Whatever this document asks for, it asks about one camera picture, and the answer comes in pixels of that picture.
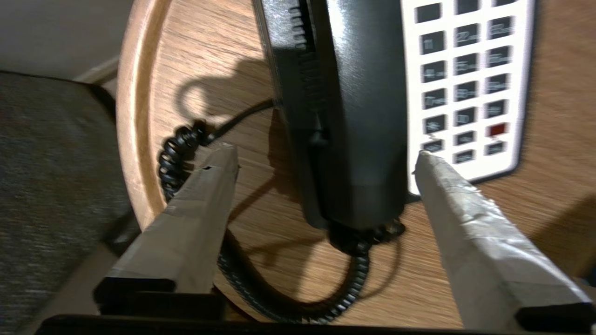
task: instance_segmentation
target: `white keypad panel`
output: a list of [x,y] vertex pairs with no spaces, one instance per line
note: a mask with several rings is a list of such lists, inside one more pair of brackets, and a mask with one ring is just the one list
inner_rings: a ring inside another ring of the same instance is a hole
[[523,135],[535,0],[402,1],[409,190],[418,152],[474,181],[513,169]]

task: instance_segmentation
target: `wooden tabletop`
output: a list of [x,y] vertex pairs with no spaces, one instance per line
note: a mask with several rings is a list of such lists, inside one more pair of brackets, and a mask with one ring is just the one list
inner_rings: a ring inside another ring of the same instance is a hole
[[[523,165],[481,187],[574,276],[596,255],[594,17],[593,0],[542,1]],[[164,138],[196,118],[218,125],[271,95],[250,0],[135,2],[117,108],[124,173],[143,228],[164,208],[156,174]],[[251,117],[225,141],[238,145],[241,165],[230,229],[274,287],[302,300],[326,297],[347,259],[302,218],[279,118]],[[337,323],[461,326],[422,205],[409,205],[403,221],[407,233],[372,251],[364,295]],[[215,283],[262,320],[221,274]]]

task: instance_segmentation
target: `black phone cord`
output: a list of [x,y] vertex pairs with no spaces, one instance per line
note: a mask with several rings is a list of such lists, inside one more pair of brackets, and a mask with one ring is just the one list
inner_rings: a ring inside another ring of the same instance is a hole
[[[168,138],[159,155],[159,178],[166,202],[172,199],[190,176],[188,157],[199,146],[207,146],[226,134],[247,116],[273,108],[272,100],[248,108],[210,134],[203,121],[196,121],[192,128],[182,126],[175,136]],[[230,230],[226,230],[218,257],[218,266],[230,285],[252,308],[267,318],[283,323],[327,324],[350,308],[360,295],[369,270],[368,250],[373,244],[382,243],[403,232],[403,225],[395,222],[392,227],[382,227],[369,232],[356,232],[340,224],[331,224],[331,244],[350,255],[350,265],[345,279],[330,297],[318,302],[294,300],[269,285],[254,268]]]

